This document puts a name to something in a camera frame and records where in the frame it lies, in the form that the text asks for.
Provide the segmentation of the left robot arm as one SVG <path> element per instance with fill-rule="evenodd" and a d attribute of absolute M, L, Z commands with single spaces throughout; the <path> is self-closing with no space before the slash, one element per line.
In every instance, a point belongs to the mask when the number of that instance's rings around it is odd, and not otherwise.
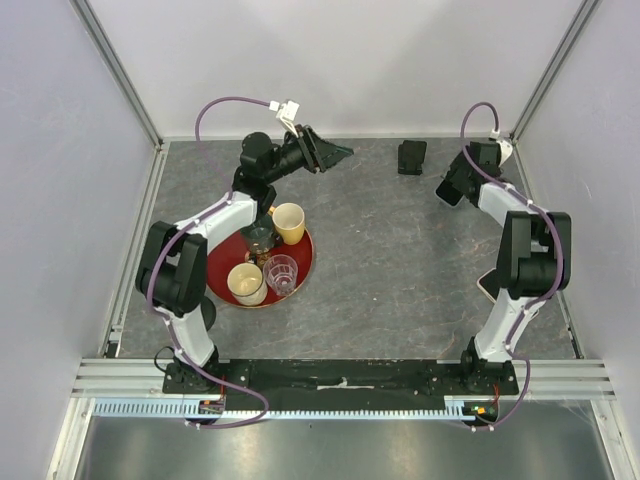
<path fill-rule="evenodd" d="M 209 253 L 268 213 L 276 198 L 274 182 L 300 169 L 325 172 L 353 154 L 351 148 L 322 139 L 309 126 L 287 132 L 280 145 L 263 132 L 251 133 L 242 141 L 229 192 L 186 220 L 151 225 L 135 289 L 163 319 L 176 356 L 188 365 L 185 382 L 196 392 L 211 392 L 220 378 L 218 367 L 210 362 L 217 348 L 204 320 L 205 313 L 215 311 L 205 295 Z"/>

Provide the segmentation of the blue-edged black phone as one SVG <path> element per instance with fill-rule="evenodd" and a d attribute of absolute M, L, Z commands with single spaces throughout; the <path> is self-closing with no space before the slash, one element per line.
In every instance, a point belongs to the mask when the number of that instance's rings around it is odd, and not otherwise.
<path fill-rule="evenodd" d="M 459 205 L 463 194 L 448 180 L 443 179 L 435 190 L 436 197 L 451 208 Z"/>

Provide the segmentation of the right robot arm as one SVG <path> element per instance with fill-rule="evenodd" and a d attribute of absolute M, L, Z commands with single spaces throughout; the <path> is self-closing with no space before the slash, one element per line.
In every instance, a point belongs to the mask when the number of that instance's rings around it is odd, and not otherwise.
<path fill-rule="evenodd" d="M 451 206 L 467 199 L 502 227 L 496 300 L 457 371 L 460 386 L 473 394 L 489 387 L 494 376 L 505 381 L 511 375 L 522 333 L 546 301 L 566 288 L 571 275 L 571 217 L 542 209 L 502 180 L 502 150 L 497 141 L 472 141 L 436 190 Z"/>

